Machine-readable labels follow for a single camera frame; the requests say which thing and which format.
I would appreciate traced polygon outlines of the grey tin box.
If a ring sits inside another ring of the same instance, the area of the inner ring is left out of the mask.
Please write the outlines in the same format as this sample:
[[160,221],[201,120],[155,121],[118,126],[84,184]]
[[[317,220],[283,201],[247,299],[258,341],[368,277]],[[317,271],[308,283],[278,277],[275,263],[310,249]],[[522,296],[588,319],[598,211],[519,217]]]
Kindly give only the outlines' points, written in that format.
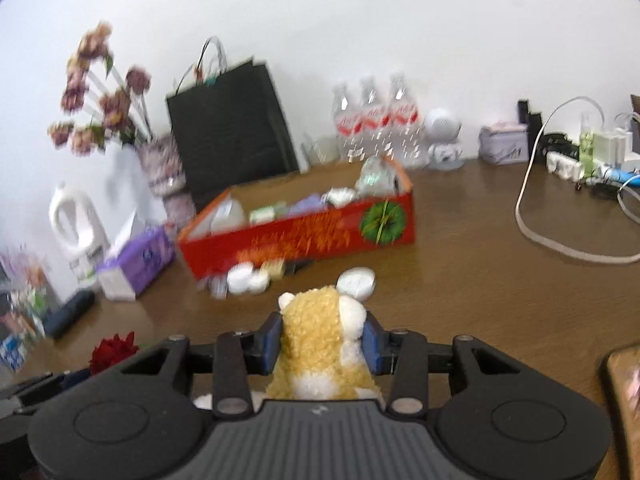
[[512,165],[529,160],[526,125],[497,122],[484,126],[478,134],[478,156],[493,165]]

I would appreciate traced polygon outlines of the iridescent plastic bag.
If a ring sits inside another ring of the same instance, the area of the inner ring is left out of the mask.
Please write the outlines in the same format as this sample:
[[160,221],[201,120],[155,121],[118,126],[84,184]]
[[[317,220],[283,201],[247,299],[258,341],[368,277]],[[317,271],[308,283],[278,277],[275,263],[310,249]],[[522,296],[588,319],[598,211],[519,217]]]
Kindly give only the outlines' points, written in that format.
[[355,190],[359,197],[395,196],[399,191],[397,171],[385,158],[369,157],[362,164]]

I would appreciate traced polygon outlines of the purple knit pouch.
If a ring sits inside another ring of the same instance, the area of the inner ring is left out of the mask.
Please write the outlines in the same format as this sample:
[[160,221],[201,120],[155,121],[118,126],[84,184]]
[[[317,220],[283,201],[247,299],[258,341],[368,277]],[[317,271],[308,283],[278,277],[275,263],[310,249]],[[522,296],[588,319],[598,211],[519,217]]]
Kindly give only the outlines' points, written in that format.
[[289,206],[288,218],[318,214],[318,212],[326,211],[327,209],[328,204],[323,200],[322,196],[314,193]]

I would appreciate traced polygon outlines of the translucent plastic container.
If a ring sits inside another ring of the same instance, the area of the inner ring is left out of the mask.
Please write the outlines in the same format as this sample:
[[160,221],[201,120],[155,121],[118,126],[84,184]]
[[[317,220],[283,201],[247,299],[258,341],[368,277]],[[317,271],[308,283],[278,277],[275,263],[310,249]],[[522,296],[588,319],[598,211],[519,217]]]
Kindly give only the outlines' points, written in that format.
[[246,217],[241,203],[235,198],[226,198],[216,209],[209,232],[213,234],[235,231],[244,228]]

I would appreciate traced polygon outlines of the water bottle right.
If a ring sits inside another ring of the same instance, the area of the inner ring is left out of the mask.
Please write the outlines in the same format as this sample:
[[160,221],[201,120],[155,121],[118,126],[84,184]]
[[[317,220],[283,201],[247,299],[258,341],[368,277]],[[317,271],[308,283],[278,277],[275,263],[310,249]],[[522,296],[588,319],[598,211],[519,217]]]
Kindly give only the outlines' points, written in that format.
[[390,77],[388,110],[392,123],[390,136],[394,159],[405,168],[424,168],[427,165],[427,154],[420,110],[404,74]]

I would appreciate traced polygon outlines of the purple tissue pack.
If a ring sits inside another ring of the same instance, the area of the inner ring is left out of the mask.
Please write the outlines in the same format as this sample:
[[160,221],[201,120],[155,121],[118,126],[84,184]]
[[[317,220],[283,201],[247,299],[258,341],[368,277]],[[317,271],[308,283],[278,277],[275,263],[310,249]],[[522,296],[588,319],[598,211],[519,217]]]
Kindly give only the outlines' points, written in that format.
[[175,258],[164,226],[145,223],[134,210],[96,266],[96,278],[111,301],[134,301]]

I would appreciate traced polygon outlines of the black small bottles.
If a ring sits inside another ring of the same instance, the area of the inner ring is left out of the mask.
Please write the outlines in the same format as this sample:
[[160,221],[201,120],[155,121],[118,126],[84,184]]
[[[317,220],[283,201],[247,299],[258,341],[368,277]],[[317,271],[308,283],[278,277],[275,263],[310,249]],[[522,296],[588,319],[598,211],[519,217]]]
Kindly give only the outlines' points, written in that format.
[[525,126],[528,157],[535,154],[534,143],[536,136],[542,126],[540,113],[533,113],[529,110],[529,100],[518,100],[518,122]]

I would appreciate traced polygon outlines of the purple fuzzy vase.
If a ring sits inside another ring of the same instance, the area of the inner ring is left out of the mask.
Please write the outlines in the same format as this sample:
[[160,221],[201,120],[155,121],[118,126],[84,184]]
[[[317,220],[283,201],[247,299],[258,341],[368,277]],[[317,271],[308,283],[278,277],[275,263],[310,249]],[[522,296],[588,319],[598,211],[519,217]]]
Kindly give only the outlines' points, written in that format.
[[151,193],[163,203],[167,222],[182,230],[196,209],[175,137],[165,134],[139,145],[136,152]]

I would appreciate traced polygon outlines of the green tissue packet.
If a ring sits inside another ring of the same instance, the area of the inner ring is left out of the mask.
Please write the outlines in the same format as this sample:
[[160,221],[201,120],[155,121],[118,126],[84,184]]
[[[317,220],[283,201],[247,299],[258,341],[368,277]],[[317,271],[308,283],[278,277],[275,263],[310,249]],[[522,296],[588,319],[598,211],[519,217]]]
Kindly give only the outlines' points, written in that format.
[[248,216],[248,221],[251,226],[258,226],[258,224],[285,218],[287,215],[288,205],[285,202],[279,202],[252,210]]

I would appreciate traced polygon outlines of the brown phone on table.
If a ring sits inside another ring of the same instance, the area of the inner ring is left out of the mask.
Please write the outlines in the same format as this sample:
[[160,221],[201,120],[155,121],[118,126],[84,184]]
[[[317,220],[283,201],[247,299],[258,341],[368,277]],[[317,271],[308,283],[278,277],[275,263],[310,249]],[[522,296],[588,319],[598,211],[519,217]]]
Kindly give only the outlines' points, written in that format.
[[616,442],[620,475],[639,480],[639,343],[608,352],[600,378]]

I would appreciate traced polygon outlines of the dark blue case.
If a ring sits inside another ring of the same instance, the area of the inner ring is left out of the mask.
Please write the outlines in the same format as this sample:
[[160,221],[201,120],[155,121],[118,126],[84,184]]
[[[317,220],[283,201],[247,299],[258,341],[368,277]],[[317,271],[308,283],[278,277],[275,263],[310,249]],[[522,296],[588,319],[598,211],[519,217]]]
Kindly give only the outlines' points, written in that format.
[[54,340],[60,339],[95,303],[96,293],[92,289],[76,292],[63,307],[44,318],[44,334]]

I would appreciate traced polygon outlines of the water bottle middle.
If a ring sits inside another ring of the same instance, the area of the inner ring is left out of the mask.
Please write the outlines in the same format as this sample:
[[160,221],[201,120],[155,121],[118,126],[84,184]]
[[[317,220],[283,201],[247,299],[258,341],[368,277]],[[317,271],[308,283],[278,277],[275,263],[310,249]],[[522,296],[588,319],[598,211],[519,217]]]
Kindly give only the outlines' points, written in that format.
[[373,77],[361,81],[361,122],[364,152],[368,156],[393,156],[390,109],[382,100]]

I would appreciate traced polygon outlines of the glass cup with spoon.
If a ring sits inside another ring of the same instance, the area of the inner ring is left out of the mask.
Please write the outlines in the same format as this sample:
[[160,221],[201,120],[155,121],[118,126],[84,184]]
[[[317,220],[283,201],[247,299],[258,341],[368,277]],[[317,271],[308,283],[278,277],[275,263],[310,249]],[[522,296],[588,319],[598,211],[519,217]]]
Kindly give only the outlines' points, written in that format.
[[314,139],[305,133],[300,148],[309,167],[329,165],[341,160],[340,149],[334,136],[320,136]]

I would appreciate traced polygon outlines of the red artificial rose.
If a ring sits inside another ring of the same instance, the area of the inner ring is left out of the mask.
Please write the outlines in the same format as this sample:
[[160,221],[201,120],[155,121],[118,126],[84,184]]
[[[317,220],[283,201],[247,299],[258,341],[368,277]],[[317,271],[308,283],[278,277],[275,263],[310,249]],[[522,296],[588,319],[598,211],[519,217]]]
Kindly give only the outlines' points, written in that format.
[[102,339],[93,349],[89,362],[90,374],[100,374],[130,356],[134,356],[139,351],[139,347],[134,343],[135,336],[135,332],[129,332],[125,337],[115,334],[111,338]]

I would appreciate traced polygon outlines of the yellow plush toy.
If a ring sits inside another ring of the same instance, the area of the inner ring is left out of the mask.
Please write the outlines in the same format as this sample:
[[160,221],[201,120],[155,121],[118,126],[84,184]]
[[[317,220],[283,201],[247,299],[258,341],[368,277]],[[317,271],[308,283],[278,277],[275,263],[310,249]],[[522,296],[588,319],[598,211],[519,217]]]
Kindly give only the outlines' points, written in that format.
[[367,310],[335,287],[279,297],[280,353],[265,391],[253,390],[253,406],[265,400],[383,400],[361,350]]

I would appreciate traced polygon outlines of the red cardboard box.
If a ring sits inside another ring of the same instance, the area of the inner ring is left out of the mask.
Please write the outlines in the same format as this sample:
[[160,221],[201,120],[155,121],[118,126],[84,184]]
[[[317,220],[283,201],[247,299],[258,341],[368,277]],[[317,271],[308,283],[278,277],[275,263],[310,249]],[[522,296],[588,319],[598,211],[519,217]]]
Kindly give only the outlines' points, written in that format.
[[412,183],[405,169],[389,160],[397,191],[368,196],[341,207],[281,218],[254,226],[214,233],[210,225],[225,200],[237,200],[244,214],[285,202],[295,204],[331,188],[346,188],[360,176],[360,162],[336,162],[300,174],[233,185],[193,218],[177,237],[177,246],[194,278],[224,274],[241,262],[258,266],[269,260],[319,260],[412,243],[414,207]]

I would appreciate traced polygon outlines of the green spray bottle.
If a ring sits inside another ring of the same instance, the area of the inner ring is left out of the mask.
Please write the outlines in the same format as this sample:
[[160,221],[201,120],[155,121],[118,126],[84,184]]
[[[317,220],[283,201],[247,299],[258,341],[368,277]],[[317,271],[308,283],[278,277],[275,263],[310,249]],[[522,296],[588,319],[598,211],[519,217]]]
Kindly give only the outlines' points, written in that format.
[[591,177],[596,169],[593,157],[595,133],[596,128],[594,128],[590,114],[583,112],[580,118],[579,161],[584,168],[586,177]]

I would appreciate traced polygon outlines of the white round jar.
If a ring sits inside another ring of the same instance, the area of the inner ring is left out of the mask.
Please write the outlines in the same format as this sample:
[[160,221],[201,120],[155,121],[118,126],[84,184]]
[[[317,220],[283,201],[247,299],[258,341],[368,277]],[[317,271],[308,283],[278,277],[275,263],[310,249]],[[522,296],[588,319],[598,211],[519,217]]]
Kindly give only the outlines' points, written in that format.
[[241,262],[232,266],[226,275],[228,292],[232,295],[242,295],[247,292],[253,274],[254,264],[251,262]]

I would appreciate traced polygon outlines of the water bottle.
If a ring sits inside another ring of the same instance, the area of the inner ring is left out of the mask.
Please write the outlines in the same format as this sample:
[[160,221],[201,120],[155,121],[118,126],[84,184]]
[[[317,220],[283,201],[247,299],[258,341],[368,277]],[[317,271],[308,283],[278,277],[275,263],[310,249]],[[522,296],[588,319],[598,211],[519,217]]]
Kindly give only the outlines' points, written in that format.
[[368,156],[393,156],[390,109],[382,100],[373,77],[361,81],[361,122],[364,152]]
[[342,157],[348,162],[363,160],[366,153],[364,152],[362,114],[347,84],[338,84],[334,87],[332,114]]
[[404,74],[390,77],[388,110],[392,123],[390,136],[394,159],[405,168],[424,168],[427,165],[427,154],[420,110]]

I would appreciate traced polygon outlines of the white tissue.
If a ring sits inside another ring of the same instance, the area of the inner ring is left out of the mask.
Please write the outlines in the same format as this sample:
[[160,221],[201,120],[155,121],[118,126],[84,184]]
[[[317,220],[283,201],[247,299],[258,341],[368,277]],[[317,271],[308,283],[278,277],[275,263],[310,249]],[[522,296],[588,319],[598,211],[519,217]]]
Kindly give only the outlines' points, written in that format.
[[330,188],[322,195],[322,202],[333,208],[343,208],[357,198],[358,192],[353,188]]

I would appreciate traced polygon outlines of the white detergent jug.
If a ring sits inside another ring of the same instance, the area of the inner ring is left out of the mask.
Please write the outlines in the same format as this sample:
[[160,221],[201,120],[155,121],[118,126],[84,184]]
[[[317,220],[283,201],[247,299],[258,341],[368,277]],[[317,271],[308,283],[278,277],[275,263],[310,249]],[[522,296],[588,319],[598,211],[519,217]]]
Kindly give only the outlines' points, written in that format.
[[78,285],[96,287],[96,268],[111,244],[89,195],[60,182],[50,201],[49,222]]

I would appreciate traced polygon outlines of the dried rose bouquet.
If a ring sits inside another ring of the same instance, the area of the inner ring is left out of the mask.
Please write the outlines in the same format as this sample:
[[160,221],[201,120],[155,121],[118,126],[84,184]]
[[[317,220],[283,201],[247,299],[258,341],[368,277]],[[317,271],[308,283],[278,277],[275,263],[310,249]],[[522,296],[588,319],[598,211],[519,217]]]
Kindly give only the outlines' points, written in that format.
[[85,32],[66,64],[60,107],[66,118],[50,125],[56,148],[76,156],[103,153],[108,144],[138,148],[154,139],[145,97],[151,76],[142,67],[117,70],[110,46],[113,27],[99,22]]

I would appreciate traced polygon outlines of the water bottle left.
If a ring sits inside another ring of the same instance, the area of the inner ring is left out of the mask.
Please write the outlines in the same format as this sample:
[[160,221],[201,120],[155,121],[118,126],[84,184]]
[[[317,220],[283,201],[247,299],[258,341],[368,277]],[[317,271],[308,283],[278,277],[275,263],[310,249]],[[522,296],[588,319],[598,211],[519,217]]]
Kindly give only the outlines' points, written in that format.
[[338,84],[334,87],[332,114],[342,157],[348,162],[363,160],[366,153],[364,152],[362,114],[347,84]]

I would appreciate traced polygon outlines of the black paper bag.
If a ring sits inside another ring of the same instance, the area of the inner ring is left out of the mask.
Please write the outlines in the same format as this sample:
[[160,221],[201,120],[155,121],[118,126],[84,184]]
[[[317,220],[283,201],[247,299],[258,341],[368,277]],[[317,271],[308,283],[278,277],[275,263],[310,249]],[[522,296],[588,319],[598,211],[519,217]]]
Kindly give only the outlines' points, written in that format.
[[267,64],[230,66],[215,36],[205,40],[166,104],[197,211],[231,185],[299,170]]

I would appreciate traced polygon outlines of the white power strip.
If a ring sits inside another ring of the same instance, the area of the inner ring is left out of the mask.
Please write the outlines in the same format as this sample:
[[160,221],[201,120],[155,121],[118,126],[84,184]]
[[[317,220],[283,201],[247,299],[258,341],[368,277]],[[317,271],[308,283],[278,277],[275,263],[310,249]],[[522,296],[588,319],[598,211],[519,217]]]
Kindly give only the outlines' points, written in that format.
[[546,166],[549,174],[555,174],[565,181],[577,183],[585,177],[584,165],[574,158],[558,152],[548,152]]

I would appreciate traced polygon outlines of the cluttered organizer left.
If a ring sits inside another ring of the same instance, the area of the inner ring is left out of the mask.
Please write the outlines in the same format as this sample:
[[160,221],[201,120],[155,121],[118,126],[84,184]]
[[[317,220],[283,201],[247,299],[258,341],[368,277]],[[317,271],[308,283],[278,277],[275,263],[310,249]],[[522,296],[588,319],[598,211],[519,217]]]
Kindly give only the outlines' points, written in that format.
[[1,364],[12,374],[43,339],[55,296],[42,261],[24,246],[1,248]]

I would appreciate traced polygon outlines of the white astronaut figurine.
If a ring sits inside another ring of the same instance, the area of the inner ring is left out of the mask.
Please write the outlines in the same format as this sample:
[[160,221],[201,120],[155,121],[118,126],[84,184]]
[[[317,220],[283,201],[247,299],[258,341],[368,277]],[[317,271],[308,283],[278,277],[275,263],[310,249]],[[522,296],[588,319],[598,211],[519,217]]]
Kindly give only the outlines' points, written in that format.
[[428,166],[439,171],[462,167],[462,148],[459,143],[461,122],[453,112],[439,107],[430,110],[424,119]]

